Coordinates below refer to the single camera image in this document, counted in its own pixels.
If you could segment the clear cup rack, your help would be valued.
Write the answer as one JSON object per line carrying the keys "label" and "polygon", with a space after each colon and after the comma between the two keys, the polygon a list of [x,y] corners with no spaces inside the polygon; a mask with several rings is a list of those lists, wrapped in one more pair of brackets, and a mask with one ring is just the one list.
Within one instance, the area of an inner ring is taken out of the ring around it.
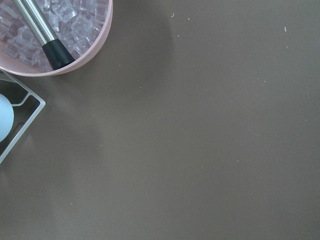
{"label": "clear cup rack", "polygon": [[27,128],[35,120],[46,102],[13,75],[0,72],[0,94],[13,107],[14,120],[10,133],[0,141],[0,161],[3,162]]}

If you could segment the blue cup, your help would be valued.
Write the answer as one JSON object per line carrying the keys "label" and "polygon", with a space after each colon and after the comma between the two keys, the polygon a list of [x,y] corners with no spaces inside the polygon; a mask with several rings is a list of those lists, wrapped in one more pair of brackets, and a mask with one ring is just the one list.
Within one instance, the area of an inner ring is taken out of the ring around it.
{"label": "blue cup", "polygon": [[0,95],[0,141],[2,142],[10,133],[14,123],[14,110],[10,101]]}

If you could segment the pink bowl with ice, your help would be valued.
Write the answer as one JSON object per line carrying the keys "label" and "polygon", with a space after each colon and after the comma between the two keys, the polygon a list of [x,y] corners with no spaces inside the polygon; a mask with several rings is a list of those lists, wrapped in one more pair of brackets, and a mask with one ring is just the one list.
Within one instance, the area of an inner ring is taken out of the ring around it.
{"label": "pink bowl with ice", "polygon": [[12,0],[0,2],[0,69],[23,77],[57,76],[89,62],[110,32],[112,0],[34,0],[54,41],[63,45],[73,62],[54,69],[38,40]]}

